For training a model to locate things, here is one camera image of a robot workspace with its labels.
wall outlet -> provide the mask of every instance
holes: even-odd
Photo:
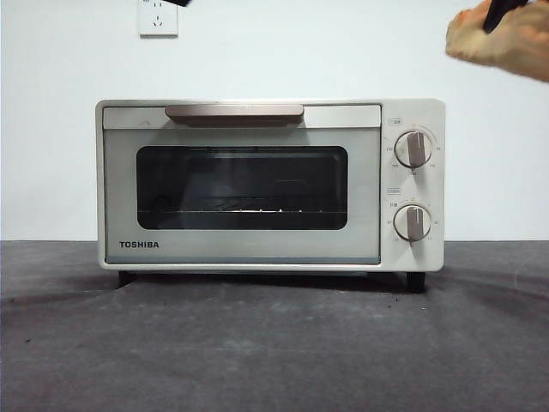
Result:
[[[137,0],[141,36],[177,36],[178,6],[159,0]]]

oven window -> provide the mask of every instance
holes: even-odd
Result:
[[[145,229],[338,230],[347,224],[341,147],[147,146],[136,167],[137,220]]]

white wall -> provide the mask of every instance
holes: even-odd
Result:
[[[439,97],[447,239],[549,239],[549,84],[447,58],[477,0],[194,0],[140,39],[136,0],[2,1],[3,239],[96,239],[104,98]]]
[[[0,44],[3,44],[2,42],[2,3],[0,3]],[[2,77],[2,54],[0,53],[0,77]],[[0,142],[3,142],[2,139],[2,99],[0,99]],[[0,182],[2,182],[2,144],[0,144]],[[3,233],[2,230],[2,186],[0,185],[0,239],[2,238],[1,233]]]

white toaster oven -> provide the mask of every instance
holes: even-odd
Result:
[[[434,99],[101,101],[100,265],[422,289],[443,266],[444,117]]]

control knob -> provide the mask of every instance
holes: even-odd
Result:
[[[396,141],[395,156],[404,167],[421,167],[429,161],[431,154],[431,140],[421,131],[409,131]]]
[[[396,212],[394,225],[396,232],[403,239],[417,242],[431,230],[431,217],[421,206],[409,204]]]

